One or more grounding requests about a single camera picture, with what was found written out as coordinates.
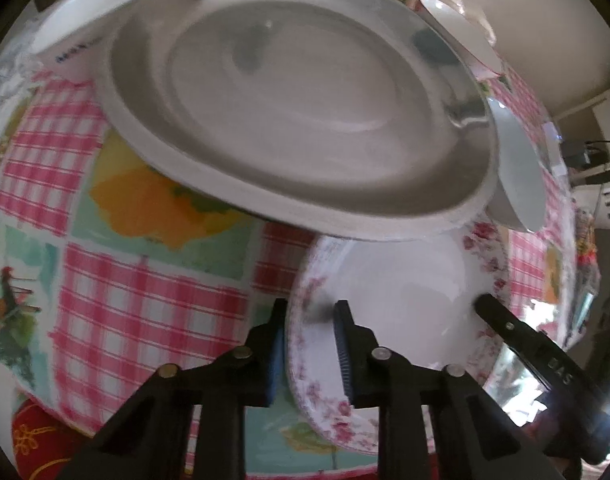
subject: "ceramic mug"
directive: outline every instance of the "ceramic mug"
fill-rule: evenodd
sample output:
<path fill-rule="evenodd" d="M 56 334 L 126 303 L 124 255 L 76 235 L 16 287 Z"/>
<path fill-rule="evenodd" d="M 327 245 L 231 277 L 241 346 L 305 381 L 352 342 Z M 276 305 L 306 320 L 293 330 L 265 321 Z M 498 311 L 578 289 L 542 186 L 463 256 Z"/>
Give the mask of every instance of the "ceramic mug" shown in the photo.
<path fill-rule="evenodd" d="M 72 83 L 92 78 L 97 46 L 132 0 L 64 0 L 38 29 L 30 51 Z"/>

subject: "screw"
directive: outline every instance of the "screw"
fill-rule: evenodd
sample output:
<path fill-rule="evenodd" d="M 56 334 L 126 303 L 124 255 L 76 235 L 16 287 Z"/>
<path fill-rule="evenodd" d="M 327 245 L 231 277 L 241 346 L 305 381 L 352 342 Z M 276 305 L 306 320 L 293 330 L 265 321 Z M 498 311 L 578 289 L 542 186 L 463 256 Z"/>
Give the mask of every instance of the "screw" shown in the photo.
<path fill-rule="evenodd" d="M 174 377 L 178 373 L 178 366 L 174 363 L 167 363 L 165 365 L 161 365 L 159 367 L 159 375 L 163 379 L 169 379 L 170 377 Z"/>
<path fill-rule="evenodd" d="M 377 346 L 371 351 L 371 356 L 378 361 L 387 361 L 391 357 L 391 350 L 384 346 Z"/>
<path fill-rule="evenodd" d="M 465 375 L 465 368 L 461 365 L 447 365 L 447 373 L 449 373 L 452 377 L 463 377 Z"/>
<path fill-rule="evenodd" d="M 249 359 L 252 357 L 252 349 L 248 346 L 237 346 L 231 351 L 234 359 Z"/>

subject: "white wall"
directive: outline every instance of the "white wall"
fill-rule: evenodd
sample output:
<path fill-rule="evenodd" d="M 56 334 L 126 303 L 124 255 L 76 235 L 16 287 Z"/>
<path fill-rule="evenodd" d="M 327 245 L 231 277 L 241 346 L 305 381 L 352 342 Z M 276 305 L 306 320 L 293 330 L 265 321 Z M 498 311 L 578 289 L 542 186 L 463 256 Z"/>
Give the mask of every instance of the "white wall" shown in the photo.
<path fill-rule="evenodd" d="M 608 88 L 610 29 L 589 0 L 469 1 L 482 7 L 499 53 L 552 114 Z"/>

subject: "metal plate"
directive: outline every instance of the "metal plate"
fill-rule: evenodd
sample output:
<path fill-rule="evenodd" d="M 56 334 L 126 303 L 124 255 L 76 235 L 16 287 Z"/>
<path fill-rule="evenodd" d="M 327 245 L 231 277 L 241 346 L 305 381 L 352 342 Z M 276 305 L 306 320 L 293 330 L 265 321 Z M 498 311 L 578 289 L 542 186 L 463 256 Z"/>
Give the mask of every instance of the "metal plate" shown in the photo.
<path fill-rule="evenodd" d="M 96 82 L 162 173 L 319 232 L 441 232 L 496 185 L 476 82 L 395 0 L 139 0 Z"/>

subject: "plaid tablecloth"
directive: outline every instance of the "plaid tablecloth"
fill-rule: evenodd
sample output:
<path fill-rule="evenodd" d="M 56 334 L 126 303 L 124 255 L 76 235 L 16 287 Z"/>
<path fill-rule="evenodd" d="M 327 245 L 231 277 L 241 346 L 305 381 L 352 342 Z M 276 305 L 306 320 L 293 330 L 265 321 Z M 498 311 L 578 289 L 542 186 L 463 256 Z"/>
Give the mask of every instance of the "plaid tablecloth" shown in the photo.
<path fill-rule="evenodd" d="M 546 110 L 506 69 L 484 89 L 540 148 Z M 93 433 L 159 365 L 205 364 L 242 342 L 273 299 L 289 294 L 315 235 L 147 168 L 106 120 L 92 84 L 38 72 L 29 95 L 0 162 L 0 290 L 11 269 L 18 302 L 2 303 L 0 292 L 0 361 L 43 406 Z M 506 233 L 511 308 L 524 319 L 544 308 L 541 325 L 562 342 L 573 209 L 565 181 L 543 174 L 546 226 Z M 12 316 L 15 308 L 32 314 Z"/>

